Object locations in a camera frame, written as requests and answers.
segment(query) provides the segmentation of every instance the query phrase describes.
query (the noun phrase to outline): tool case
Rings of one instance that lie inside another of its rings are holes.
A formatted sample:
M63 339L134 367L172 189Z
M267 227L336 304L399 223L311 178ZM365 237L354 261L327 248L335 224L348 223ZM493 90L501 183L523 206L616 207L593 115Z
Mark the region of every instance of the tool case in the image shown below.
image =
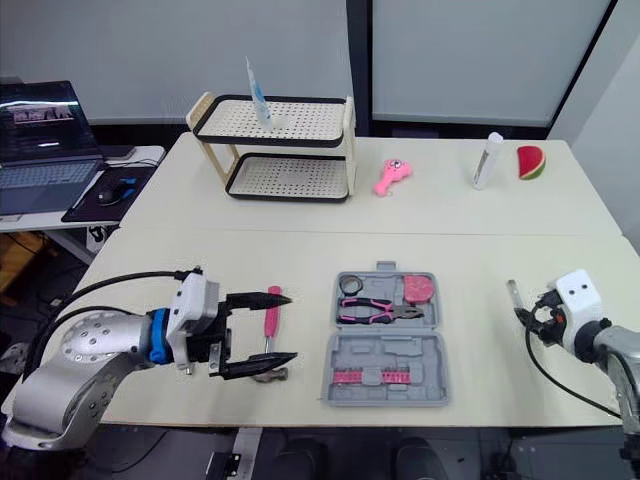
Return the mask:
M417 318L396 318L389 324L341 324L338 316L380 313L367 306L341 307L343 276L356 276L362 288L351 298L371 298L406 305L404 277L427 277L433 294ZM441 407L450 399L447 359L440 323L436 279L427 272L398 272L394 262L378 262L374 272L342 272L336 281L333 321L339 331L329 339L323 398L333 406Z

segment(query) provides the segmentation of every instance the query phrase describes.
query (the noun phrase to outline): white wall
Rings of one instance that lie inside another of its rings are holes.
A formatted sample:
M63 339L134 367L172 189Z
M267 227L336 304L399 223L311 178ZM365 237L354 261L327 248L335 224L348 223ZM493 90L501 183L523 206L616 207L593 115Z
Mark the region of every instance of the white wall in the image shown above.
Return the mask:
M547 126L608 4L375 0L373 118Z
M640 1L616 5L549 138L569 143L640 252Z
M639 34L640 1L619 0L549 138L576 141Z
M93 123L182 120L206 90L351 94L345 0L0 0L0 75L68 79Z
M640 252L640 36L571 147Z

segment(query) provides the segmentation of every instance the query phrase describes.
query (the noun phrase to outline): white table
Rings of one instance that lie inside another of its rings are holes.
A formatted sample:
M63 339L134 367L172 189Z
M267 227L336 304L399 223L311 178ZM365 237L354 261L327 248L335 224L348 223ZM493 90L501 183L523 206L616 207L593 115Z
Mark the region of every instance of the white table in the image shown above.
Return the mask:
M195 137L184 133L121 227L621 235L565 142L506 141L494 176L485 190L476 191L471 177L484 144L483 140L357 138L354 197L344 204L288 203L237 200L227 195ZM547 166L538 179L518 179L516 149L523 144L540 145L546 152ZM414 175L395 184L392 196L378 198L371 189L387 158L410 162Z
M151 160L153 163L160 163L164 157L164 148L159 145L147 145L136 147L133 155L125 161L107 160L111 166L118 166L120 164L126 166L145 166L144 164L136 164L134 162ZM87 186L82 195L95 183L95 181L102 175L102 172L96 174L93 181ZM98 221L98 222L63 222L62 217L66 213L66 210L60 212L44 212L44 213L30 213L25 215L7 215L0 216L0 233L6 232L30 232L36 230L42 230L51 238L54 242L68 250L72 255L80 259L86 264L91 263L95 254L87 250L87 248L78 242L71 235L64 230L72 228L85 228L85 227L99 227L117 225L118 222L114 221Z
M433 272L440 288L449 363L451 403L443 408L337 408L321 399L329 336L336 331L331 303L336 275L374 269L395 260L399 269ZM264 290L278 284L294 303L283 307L275 340L297 351L284 383L210 379L173 365L131 374L104 420L153 425L403 425L591 426L617 421L573 399L531 365L523 328L515 319L505 282L515 278L526 302L546 283L586 268L602 295L605 315L640 329L637 286L640 259L621 236L502 236L247 232L219 229L124 227L91 264L81 285L126 272L202 265L226 292ZM136 312L165 306L176 282L155 279L121 284L93 294L87 304ZM233 314L233 358L261 351L262 312ZM50 347L60 339L54 336ZM614 407L613 387L595 367L559 347L534 339L541 363L560 381ZM12 396L2 411L10 409Z

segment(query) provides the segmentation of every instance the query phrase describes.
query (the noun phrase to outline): laptop keyboard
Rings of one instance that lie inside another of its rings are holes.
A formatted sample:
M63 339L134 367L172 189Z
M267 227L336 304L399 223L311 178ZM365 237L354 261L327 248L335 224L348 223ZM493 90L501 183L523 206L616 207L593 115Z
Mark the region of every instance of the laptop keyboard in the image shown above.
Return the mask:
M3 168L0 170L0 188L44 187L79 183L92 172L94 166L95 162Z

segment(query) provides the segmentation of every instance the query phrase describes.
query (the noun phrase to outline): laptop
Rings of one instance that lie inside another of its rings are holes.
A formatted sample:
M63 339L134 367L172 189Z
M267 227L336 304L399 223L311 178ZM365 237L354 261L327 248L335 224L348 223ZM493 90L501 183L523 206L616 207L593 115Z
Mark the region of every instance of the laptop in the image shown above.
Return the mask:
M0 215L67 210L102 164L70 82L0 86Z

